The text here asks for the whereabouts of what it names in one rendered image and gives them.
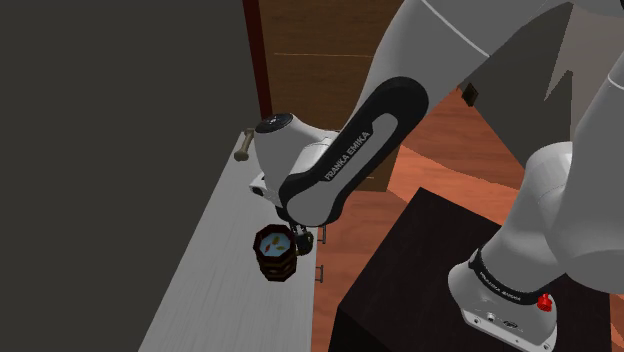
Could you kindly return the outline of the dark robot stand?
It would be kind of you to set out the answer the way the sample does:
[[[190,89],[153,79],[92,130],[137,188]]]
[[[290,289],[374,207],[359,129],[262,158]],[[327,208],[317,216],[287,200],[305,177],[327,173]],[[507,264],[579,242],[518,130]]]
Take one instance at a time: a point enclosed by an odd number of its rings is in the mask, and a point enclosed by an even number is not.
[[[338,305],[328,352],[520,352],[468,326],[448,289],[499,227],[419,189]]]

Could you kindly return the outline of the dark brown octagonal mug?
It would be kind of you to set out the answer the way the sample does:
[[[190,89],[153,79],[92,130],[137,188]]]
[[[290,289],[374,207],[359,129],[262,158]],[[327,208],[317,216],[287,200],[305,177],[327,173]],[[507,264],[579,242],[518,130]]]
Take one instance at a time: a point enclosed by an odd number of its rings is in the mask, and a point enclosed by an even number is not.
[[[312,251],[314,241],[305,226],[266,225],[253,243],[260,272],[270,282],[285,282],[296,273],[298,258]]]

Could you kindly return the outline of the grey chest of drawers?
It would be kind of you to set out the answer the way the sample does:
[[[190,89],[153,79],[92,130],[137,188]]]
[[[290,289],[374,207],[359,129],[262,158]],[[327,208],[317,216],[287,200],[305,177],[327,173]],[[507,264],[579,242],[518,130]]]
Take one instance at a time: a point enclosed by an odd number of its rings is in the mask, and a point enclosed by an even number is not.
[[[270,282],[253,250],[279,223],[253,194],[256,154],[228,160],[138,352],[311,352],[316,255]]]

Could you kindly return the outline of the brown wooden door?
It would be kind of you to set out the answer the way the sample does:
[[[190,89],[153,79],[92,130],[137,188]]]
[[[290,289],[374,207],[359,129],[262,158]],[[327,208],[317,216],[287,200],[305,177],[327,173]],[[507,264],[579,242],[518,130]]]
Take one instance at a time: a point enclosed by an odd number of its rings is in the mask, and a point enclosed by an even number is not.
[[[338,130],[403,0],[242,0],[261,115]]]

